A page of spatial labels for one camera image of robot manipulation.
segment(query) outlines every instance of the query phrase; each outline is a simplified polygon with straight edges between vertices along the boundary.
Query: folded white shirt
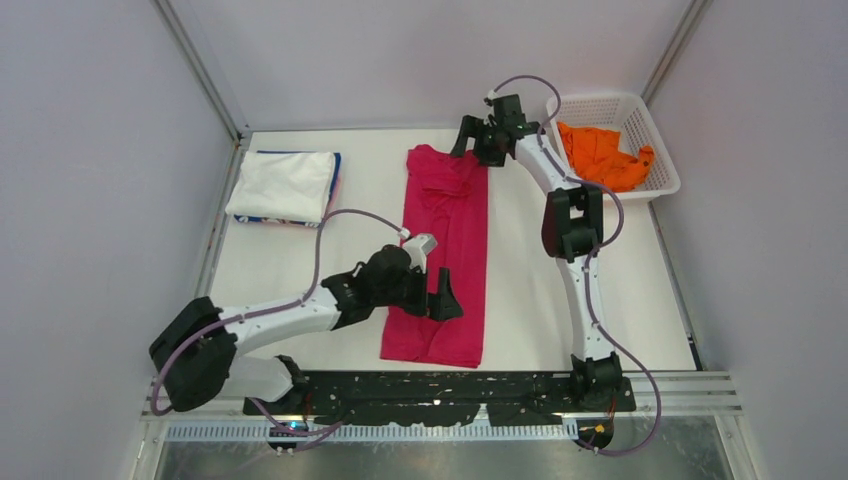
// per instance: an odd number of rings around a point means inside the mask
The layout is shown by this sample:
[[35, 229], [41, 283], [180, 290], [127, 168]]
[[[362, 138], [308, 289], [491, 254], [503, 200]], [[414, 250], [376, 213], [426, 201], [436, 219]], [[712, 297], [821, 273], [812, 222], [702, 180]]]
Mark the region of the folded white shirt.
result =
[[332, 152], [247, 152], [225, 211], [318, 223], [330, 199], [335, 167]]

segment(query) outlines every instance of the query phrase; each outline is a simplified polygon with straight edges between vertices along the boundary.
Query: wire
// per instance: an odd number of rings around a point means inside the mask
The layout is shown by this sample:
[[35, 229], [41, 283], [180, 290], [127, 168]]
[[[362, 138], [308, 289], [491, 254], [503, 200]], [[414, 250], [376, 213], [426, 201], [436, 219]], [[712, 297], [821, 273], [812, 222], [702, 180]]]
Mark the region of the wire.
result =
[[554, 169], [556, 169], [556, 171], [560, 175], [562, 175], [562, 177], [565, 180], [572, 182], [572, 183], [578, 183], [578, 184], [584, 185], [584, 186], [600, 188], [604, 193], [606, 193], [607, 195], [610, 196], [610, 198], [612, 198], [613, 203], [615, 203], [615, 208], [618, 211], [618, 224], [615, 228], [615, 231], [613, 231], [612, 235], [610, 235], [609, 238], [607, 238], [606, 240], [604, 240], [601, 243], [599, 243], [598, 245], [596, 245], [589, 252], [589, 254], [586, 255], [586, 261], [583, 264], [583, 276], [584, 276], [583, 284], [585, 285], [585, 288], [586, 288], [586, 305], [587, 305], [588, 310], [589, 310], [589, 316], [592, 319], [592, 325], [594, 327], [596, 327], [599, 332], [601, 332], [601, 335], [603, 335], [603, 337], [606, 338], [608, 342], [610, 342], [616, 349], [621, 351], [621, 353], [623, 353], [627, 358], [632, 360], [633, 363], [635, 363], [636, 366], [639, 367], [639, 369], [642, 370], [642, 372], [648, 378], [648, 381], [651, 383], [651, 387], [654, 389], [654, 396], [656, 397], [656, 400], [657, 400], [657, 414], [656, 414], [656, 417], [655, 417], [655, 420], [654, 420], [654, 425], [651, 428], [651, 431], [648, 432], [648, 435], [645, 437], [645, 439], [642, 440], [642, 442], [639, 443], [638, 445], [636, 445], [635, 447], [626, 448], [626, 449], [623, 449], [623, 450], [606, 450], [606, 449], [600, 450], [600, 449], [595, 449], [591, 445], [591, 443], [592, 443], [591, 439], [588, 443], [584, 442], [583, 440], [579, 440], [579, 439], [577, 441], [584, 448], [588, 448], [590, 450], [595, 450], [595, 452], [597, 452], [601, 455], [606, 455], [606, 456], [610, 456], [610, 457], [620, 457], [620, 456], [624, 456], [624, 455], [629, 455], [631, 453], [636, 453], [639, 450], [648, 446], [648, 444], [651, 443], [651, 441], [653, 441], [654, 437], [656, 437], [657, 431], [659, 430], [660, 419], [662, 418], [662, 399], [660, 398], [661, 397], [660, 388], [657, 385], [657, 381], [654, 378], [653, 374], [651, 374], [651, 371], [648, 370], [648, 368], [642, 362], [640, 362], [639, 359], [636, 358], [635, 355], [630, 353], [630, 351], [628, 351], [620, 343], [618, 343], [612, 337], [612, 335], [610, 335], [609, 332], [607, 332], [607, 330], [604, 328], [604, 326], [600, 324], [600, 320], [598, 319], [598, 316], [595, 313], [595, 308], [592, 306], [592, 295], [591, 295], [591, 289], [589, 287], [589, 285], [590, 285], [590, 275], [591, 275], [591, 272], [589, 270], [590, 262], [591, 262], [592, 258], [594, 258], [598, 255], [598, 252], [601, 250], [601, 248], [606, 247], [607, 245], [614, 242], [618, 238], [618, 236], [621, 234], [621, 230], [624, 228], [624, 206], [621, 204], [621, 200], [618, 198], [618, 195], [616, 195], [615, 192], [613, 192], [606, 185], [596, 183], [596, 182], [590, 182], [588, 180], [583, 180], [582, 178], [567, 176], [565, 174], [565, 170], [562, 168], [562, 166], [560, 166], [560, 162], [558, 162], [553, 157], [551, 152], [548, 150], [548, 148], [542, 142], [543, 126], [548, 124], [549, 122], [551, 122], [554, 118], [556, 118], [556, 115], [559, 112], [560, 107], [562, 107], [562, 98], [560, 97], [559, 91], [557, 91], [556, 87], [554, 87], [551, 82], [545, 80], [542, 77], [538, 77], [536, 75], [516, 75], [514, 77], [510, 77], [510, 78], [504, 80], [503, 82], [501, 82], [500, 85], [495, 87], [494, 91], [497, 92], [498, 90], [500, 90], [504, 86], [506, 86], [506, 85], [516, 81], [516, 80], [521, 80], [521, 79], [536, 80], [538, 82], [545, 84], [554, 93], [554, 97], [556, 98], [556, 101], [557, 101], [557, 106], [554, 109], [553, 113], [550, 114], [545, 119], [545, 121], [543, 123], [539, 124], [538, 130], [536, 130], [536, 139], [539, 143], [539, 147], [542, 149], [542, 152], [545, 154], [545, 157], [547, 157], [548, 162], [554, 167]]
[[[260, 317], [260, 316], [263, 316], [263, 315], [269, 315], [269, 314], [272, 314], [272, 313], [282, 312], [282, 311], [285, 311], [285, 310], [295, 308], [295, 307], [303, 304], [306, 300], [309, 299], [309, 297], [312, 296], [312, 294], [315, 292], [315, 289], [318, 287], [318, 275], [320, 273], [320, 267], [321, 267], [321, 236], [324, 232], [324, 228], [327, 225], [327, 221], [329, 221], [331, 218], [333, 218], [337, 215], [347, 214], [347, 213], [354, 214], [354, 215], [362, 215], [362, 216], [365, 216], [365, 217], [372, 218], [374, 220], [377, 220], [377, 221], [387, 225], [388, 227], [392, 228], [396, 232], [403, 231], [403, 229], [401, 227], [395, 225], [391, 221], [386, 220], [385, 218], [383, 218], [383, 217], [381, 217], [381, 216], [379, 216], [375, 213], [366, 212], [365, 210], [359, 210], [359, 209], [355, 209], [355, 208], [341, 208], [341, 209], [333, 210], [332, 212], [327, 213], [324, 216], [324, 219], [321, 221], [321, 224], [318, 226], [318, 232], [315, 236], [315, 264], [314, 264], [313, 272], [312, 272], [312, 282], [310, 283], [309, 288], [306, 290], [306, 293], [304, 293], [302, 297], [300, 297], [296, 300], [293, 300], [291, 302], [285, 303], [283, 305], [269, 307], [269, 308], [257, 310], [257, 311], [250, 312], [250, 313], [243, 314], [243, 315], [235, 315], [235, 316], [232, 316], [232, 317], [229, 317], [229, 318], [225, 318], [223, 320], [219, 320], [217, 322], [210, 323], [209, 325], [206, 325], [205, 327], [201, 328], [200, 330], [198, 330], [197, 332], [193, 333], [188, 338], [186, 338], [179, 346], [177, 346], [176, 349], [174, 349], [174, 351], [171, 353], [171, 355], [165, 361], [165, 364], [162, 365], [162, 368], [159, 370], [159, 375], [156, 378], [156, 381], [153, 383], [153, 391], [150, 394], [150, 411], [153, 413], [153, 415], [162, 416], [162, 415], [165, 415], [165, 414], [167, 414], [167, 413], [169, 413], [173, 410], [173, 407], [171, 405], [169, 405], [165, 408], [159, 408], [159, 405], [158, 405], [159, 394], [160, 394], [160, 391], [162, 390], [162, 386], [165, 383], [165, 378], [168, 376], [168, 372], [170, 372], [171, 368], [174, 366], [174, 363], [177, 361], [177, 359], [180, 357], [180, 355], [182, 355], [195, 342], [197, 342], [198, 340], [203, 338], [204, 335], [208, 334], [209, 332], [212, 332], [215, 329], [226, 327], [227, 325], [234, 323], [234, 322], [237, 322], [237, 321], [256, 318], [256, 317]], [[342, 425], [342, 422], [337, 422], [336, 424], [333, 424], [333, 425], [331, 425], [327, 428], [323, 428], [323, 429], [320, 429], [320, 430], [314, 430], [314, 431], [311, 431], [311, 432], [301, 432], [299, 430], [294, 430], [294, 429], [288, 428], [285, 425], [277, 422], [277, 420], [274, 419], [273, 415], [271, 415], [268, 412], [268, 410], [261, 403], [259, 403], [258, 400], [254, 399], [254, 398], [251, 398], [250, 400], [257, 407], [257, 409], [259, 409], [259, 411], [262, 412], [262, 414], [265, 416], [265, 418], [270, 420], [271, 423], [273, 423], [275, 425], [275, 431], [277, 431], [277, 432], [282, 432], [282, 433], [291, 434], [293, 436], [302, 436], [302, 437], [323, 434], [321, 437], [319, 437], [315, 441], [309, 442], [306, 445], [298, 447], [294, 451], [304, 451], [304, 450], [309, 450], [311, 448], [314, 448], [317, 445], [317, 442], [320, 442], [320, 441], [324, 440], [325, 438], [327, 438], [328, 436], [332, 435], [332, 433], [335, 432], [336, 430], [338, 430], [338, 428], [341, 427], [341, 425]]]

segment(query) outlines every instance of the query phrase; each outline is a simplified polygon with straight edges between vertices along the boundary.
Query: metal edge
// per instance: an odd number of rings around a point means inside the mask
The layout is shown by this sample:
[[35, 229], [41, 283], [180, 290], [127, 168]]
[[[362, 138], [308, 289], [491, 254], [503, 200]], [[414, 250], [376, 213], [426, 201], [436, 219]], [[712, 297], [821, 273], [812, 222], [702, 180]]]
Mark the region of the metal edge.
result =
[[230, 155], [227, 165], [227, 175], [224, 178], [224, 184], [221, 187], [221, 194], [218, 198], [217, 210], [215, 211], [215, 221], [212, 224], [212, 230], [209, 232], [206, 254], [203, 258], [203, 265], [200, 269], [200, 275], [195, 287], [195, 297], [209, 295], [209, 292], [212, 290], [215, 268], [218, 265], [221, 248], [224, 245], [224, 235], [227, 233], [227, 215], [224, 213], [224, 208], [227, 206], [230, 192], [233, 191], [233, 187], [238, 179], [239, 167], [244, 159], [244, 153], [247, 151], [245, 145], [246, 142], [241, 142], [239, 146], [233, 149], [233, 153]]
[[680, 319], [683, 322], [683, 330], [686, 332], [686, 338], [689, 341], [689, 348], [692, 351], [692, 359], [695, 362], [695, 368], [703, 370], [704, 365], [701, 361], [701, 354], [698, 351], [698, 338], [695, 334], [695, 327], [692, 325], [692, 316], [689, 314], [689, 308], [686, 306], [686, 301], [683, 299], [683, 290], [680, 288], [680, 280], [674, 270], [674, 264], [671, 261], [671, 255], [668, 252], [668, 245], [665, 241], [665, 236], [662, 233], [659, 218], [657, 217], [656, 209], [653, 203], [648, 203], [648, 212], [651, 215], [651, 222], [654, 224], [654, 233], [657, 236], [657, 243], [660, 246], [660, 253], [663, 257], [665, 269], [668, 272], [668, 278], [671, 283], [671, 291], [674, 293], [674, 303], [677, 304], [677, 311], [680, 314]]
[[669, 40], [662, 57], [660, 57], [659, 62], [657, 62], [657, 66], [654, 67], [654, 71], [648, 79], [645, 89], [642, 91], [642, 100], [645, 101], [645, 105], [651, 105], [651, 101], [656, 96], [663, 81], [665, 81], [668, 77], [669, 72], [671, 72], [672, 68], [674, 68], [674, 65], [677, 63], [677, 60], [680, 58], [680, 55], [683, 53], [683, 50], [689, 43], [689, 40], [692, 38], [692, 34], [701, 22], [704, 12], [707, 11], [707, 8], [709, 8], [712, 3], [712, 0], [692, 0], [689, 3], [689, 6], [683, 13], [683, 17], [681, 17], [680, 22], [677, 24], [677, 28], [675, 28], [674, 34], [672, 34], [671, 40]]
[[162, 450], [165, 448], [165, 436], [168, 424], [165, 422], [144, 422], [145, 434], [139, 445], [130, 480], [151, 480], [156, 476]]
[[751, 461], [744, 435], [739, 429], [739, 419], [716, 416], [715, 422], [721, 436], [721, 444], [730, 464], [733, 478], [760, 479], [754, 463]]
[[[212, 108], [224, 124], [227, 133], [229, 133], [233, 140], [240, 139], [242, 135], [239, 125], [247, 126], [247, 122], [244, 120], [244, 116], [241, 114], [237, 103], [234, 104], [231, 101], [230, 108], [227, 108], [227, 102], [224, 101], [221, 95], [222, 89], [227, 92], [228, 98], [233, 99], [234, 96], [223, 73], [217, 67], [217, 62], [214, 60], [211, 48], [208, 47], [208, 42], [205, 41], [202, 30], [198, 28], [199, 22], [192, 15], [193, 10], [191, 10], [191, 6], [187, 2], [184, 2], [175, 7], [174, 2], [171, 0], [151, 0], [151, 3], [159, 11], [165, 25], [173, 35], [174, 40], [176, 40], [178, 48], [194, 73], [195, 78], [200, 83], [203, 93], [212, 104]], [[195, 26], [193, 29], [194, 35], [191, 35], [188, 29], [186, 29], [187, 23]], [[201, 55], [197, 48], [198, 45], [203, 45], [204, 55]], [[214, 70], [216, 72], [216, 81], [213, 81], [209, 68], [201, 60], [203, 57], [206, 58], [209, 66], [216, 68]]]

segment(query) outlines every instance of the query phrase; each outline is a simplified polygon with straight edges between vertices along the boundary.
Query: white table surface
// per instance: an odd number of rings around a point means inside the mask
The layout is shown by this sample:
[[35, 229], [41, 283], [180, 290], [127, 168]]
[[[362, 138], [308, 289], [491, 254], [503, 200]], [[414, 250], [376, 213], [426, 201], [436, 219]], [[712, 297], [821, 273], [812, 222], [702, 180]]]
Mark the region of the white table surface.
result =
[[[398, 224], [403, 218], [406, 154], [419, 144], [448, 151], [455, 129], [256, 133], [250, 150], [319, 150], [342, 154], [334, 208], [360, 208]], [[490, 170], [486, 328], [479, 370], [570, 370], [571, 319], [562, 279], [539, 236], [545, 196], [517, 163]], [[616, 212], [604, 209], [605, 232]], [[302, 292], [313, 266], [315, 231], [227, 221], [210, 296], [218, 306], [246, 305]], [[343, 215], [323, 236], [321, 277], [348, 271], [387, 243], [393, 231]], [[628, 205], [624, 231], [601, 251], [601, 294], [609, 331], [648, 368], [695, 368], [647, 205]], [[292, 356], [304, 369], [464, 370], [380, 360], [386, 309], [334, 332], [288, 339], [254, 355]], [[625, 370], [636, 366], [622, 356]]]

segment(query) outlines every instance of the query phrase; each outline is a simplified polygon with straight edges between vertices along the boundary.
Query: folded clothing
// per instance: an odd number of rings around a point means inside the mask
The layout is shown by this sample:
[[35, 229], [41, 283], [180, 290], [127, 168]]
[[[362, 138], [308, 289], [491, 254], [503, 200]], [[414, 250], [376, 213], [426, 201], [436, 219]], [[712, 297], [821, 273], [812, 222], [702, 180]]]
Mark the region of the folded clothing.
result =
[[318, 226], [340, 167], [332, 152], [247, 152], [225, 211], [243, 223]]
[[413, 235], [435, 235], [439, 245], [427, 255], [428, 289], [437, 290], [440, 267], [450, 268], [464, 315], [436, 322], [390, 307], [380, 358], [476, 368], [486, 314], [488, 169], [471, 152], [452, 158], [428, 145], [410, 150], [406, 166], [403, 225]]

